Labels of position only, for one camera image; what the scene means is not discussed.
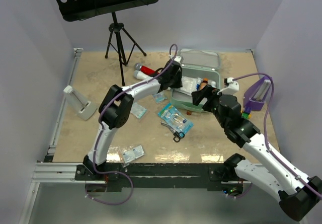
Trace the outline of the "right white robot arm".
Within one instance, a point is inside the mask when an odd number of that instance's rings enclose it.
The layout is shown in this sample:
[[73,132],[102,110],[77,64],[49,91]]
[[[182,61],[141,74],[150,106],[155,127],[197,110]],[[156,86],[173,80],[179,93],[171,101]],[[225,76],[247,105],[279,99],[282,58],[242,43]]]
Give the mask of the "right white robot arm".
[[205,86],[193,92],[192,99],[194,105],[206,99],[203,109],[214,114],[227,138],[262,164],[258,169],[244,157],[234,155],[230,158],[233,163],[224,167],[226,178],[250,181],[276,199],[284,213],[295,221],[301,221],[318,204],[321,179],[299,170],[268,143],[260,130],[242,117],[241,105],[234,95]]

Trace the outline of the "blue cotton swab pouch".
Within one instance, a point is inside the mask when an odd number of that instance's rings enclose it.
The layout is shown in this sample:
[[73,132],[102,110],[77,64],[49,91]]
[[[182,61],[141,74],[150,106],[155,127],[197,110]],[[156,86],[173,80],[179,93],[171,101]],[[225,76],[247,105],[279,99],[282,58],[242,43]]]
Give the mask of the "blue cotton swab pouch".
[[186,134],[193,126],[193,122],[187,119],[176,107],[171,103],[167,104],[159,113],[158,116],[164,120],[177,132]]

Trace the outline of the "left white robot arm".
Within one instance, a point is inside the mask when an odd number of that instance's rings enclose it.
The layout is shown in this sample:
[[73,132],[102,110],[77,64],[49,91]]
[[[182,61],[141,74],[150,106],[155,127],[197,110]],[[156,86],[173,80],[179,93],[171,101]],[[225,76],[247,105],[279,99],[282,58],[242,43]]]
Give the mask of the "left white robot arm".
[[93,147],[84,157],[83,165],[87,169],[87,175],[93,180],[103,177],[103,165],[109,147],[117,130],[127,122],[135,102],[168,88],[181,86],[182,67],[173,59],[165,64],[160,73],[155,73],[135,84],[125,87],[111,86],[99,107],[99,130]]

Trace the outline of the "brown bottle with orange cap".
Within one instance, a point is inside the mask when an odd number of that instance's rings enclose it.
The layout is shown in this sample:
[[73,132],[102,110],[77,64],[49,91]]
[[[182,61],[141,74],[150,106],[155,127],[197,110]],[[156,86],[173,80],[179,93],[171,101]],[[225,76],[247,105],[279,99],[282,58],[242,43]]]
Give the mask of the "brown bottle with orange cap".
[[208,79],[207,78],[204,78],[202,83],[200,84],[200,88],[204,88],[206,85],[208,84]]

